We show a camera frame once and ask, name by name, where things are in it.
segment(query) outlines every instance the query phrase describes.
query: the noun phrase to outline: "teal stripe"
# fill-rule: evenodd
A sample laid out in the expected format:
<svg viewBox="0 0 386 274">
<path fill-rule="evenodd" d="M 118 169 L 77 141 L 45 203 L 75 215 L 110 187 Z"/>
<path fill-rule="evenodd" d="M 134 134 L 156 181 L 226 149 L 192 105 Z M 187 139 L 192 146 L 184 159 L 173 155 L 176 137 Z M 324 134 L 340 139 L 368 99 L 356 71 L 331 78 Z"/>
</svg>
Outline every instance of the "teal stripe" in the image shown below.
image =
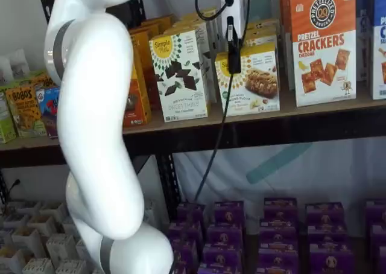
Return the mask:
<svg viewBox="0 0 386 274">
<path fill-rule="evenodd" d="M 265 179 L 304 154 L 311 145 L 312 143 L 298 143 L 287 146 L 285 149 L 247 173 L 247 180 L 252 185 L 258 183 L 260 180 Z"/>
</svg>

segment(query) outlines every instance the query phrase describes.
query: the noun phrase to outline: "pretzel crackers box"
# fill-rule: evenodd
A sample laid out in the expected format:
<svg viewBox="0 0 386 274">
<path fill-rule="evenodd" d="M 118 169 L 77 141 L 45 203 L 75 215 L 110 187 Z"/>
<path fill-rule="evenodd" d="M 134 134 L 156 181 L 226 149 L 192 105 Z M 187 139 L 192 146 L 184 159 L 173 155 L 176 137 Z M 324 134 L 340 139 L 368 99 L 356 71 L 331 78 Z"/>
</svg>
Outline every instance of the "pretzel crackers box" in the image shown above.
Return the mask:
<svg viewBox="0 0 386 274">
<path fill-rule="evenodd" d="M 355 0 L 290 0 L 297 106 L 356 97 Z"/>
<path fill-rule="evenodd" d="M 370 88 L 373 99 L 386 98 L 386 0 L 372 0 Z"/>
</svg>

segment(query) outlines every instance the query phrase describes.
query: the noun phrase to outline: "cracker image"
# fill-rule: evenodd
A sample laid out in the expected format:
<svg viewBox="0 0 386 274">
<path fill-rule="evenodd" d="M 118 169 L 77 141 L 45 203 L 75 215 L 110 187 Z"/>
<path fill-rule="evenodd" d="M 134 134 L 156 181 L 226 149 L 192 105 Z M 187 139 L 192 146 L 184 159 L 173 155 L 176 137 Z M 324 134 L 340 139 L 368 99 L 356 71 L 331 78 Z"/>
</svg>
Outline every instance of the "cracker image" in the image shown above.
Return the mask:
<svg viewBox="0 0 386 274">
<path fill-rule="evenodd" d="M 330 86 L 334 80 L 335 73 L 337 72 L 337 67 L 333 64 L 327 63 L 324 69 L 324 78 L 320 79 L 324 84 Z"/>
<path fill-rule="evenodd" d="M 338 69 L 346 70 L 347 62 L 349 61 L 350 51 L 346 51 L 345 49 L 339 49 L 337 54 L 337 60 L 335 61 L 335 66 Z"/>
<path fill-rule="evenodd" d="M 304 93 L 309 93 L 316 90 L 315 77 L 312 72 L 302 74 L 302 82 Z"/>
<path fill-rule="evenodd" d="M 315 80 L 324 79 L 323 63 L 321 62 L 321 59 L 311 62 L 309 66 L 311 67 L 311 72 Z"/>
</svg>

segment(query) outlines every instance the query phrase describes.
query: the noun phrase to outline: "logo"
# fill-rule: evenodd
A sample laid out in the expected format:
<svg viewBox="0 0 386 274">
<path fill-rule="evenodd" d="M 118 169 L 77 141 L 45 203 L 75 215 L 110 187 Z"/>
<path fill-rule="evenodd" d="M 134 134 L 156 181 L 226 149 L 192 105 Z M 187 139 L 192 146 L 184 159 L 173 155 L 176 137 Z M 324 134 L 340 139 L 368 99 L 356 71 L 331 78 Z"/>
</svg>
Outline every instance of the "logo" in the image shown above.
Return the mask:
<svg viewBox="0 0 386 274">
<path fill-rule="evenodd" d="M 309 17 L 314 27 L 324 29 L 332 24 L 336 13 L 334 0 L 315 0 L 309 11 Z"/>
</svg>

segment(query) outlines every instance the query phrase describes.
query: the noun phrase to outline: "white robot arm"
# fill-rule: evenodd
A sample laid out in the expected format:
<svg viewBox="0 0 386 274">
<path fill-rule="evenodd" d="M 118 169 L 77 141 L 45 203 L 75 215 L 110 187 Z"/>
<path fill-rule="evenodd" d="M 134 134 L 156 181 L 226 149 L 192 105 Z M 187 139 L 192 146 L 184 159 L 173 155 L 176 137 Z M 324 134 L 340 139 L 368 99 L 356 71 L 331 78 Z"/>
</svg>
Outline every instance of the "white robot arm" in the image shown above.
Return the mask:
<svg viewBox="0 0 386 274">
<path fill-rule="evenodd" d="M 144 198 L 122 140 L 133 52 L 125 26 L 105 9 L 125 1 L 55 0 L 45 61 L 61 85 L 66 200 L 95 265 L 106 274 L 165 274 L 172 249 L 142 222 Z"/>
</svg>

